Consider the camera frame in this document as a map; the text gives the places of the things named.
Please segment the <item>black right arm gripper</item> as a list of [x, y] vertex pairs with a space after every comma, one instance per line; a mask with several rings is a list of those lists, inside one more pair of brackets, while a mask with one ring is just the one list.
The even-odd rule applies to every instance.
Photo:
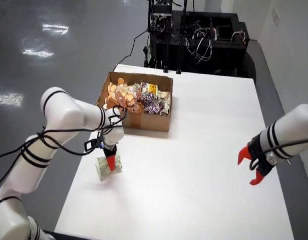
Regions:
[[273, 146], [273, 141], [270, 137], [260, 136], [253, 137], [247, 146], [240, 150], [237, 164], [240, 165], [244, 159], [248, 159], [251, 160], [250, 170], [256, 170], [256, 176], [249, 182], [250, 185], [261, 183], [264, 179], [263, 175], [268, 175], [276, 165], [275, 150], [265, 153], [266, 150]]

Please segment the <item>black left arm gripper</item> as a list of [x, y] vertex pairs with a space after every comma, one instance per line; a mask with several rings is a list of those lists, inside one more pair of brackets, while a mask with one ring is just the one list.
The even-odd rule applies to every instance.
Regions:
[[115, 169], [115, 163], [117, 162], [117, 147], [106, 148], [103, 147], [103, 152], [105, 154], [108, 166], [110, 171], [112, 172]]

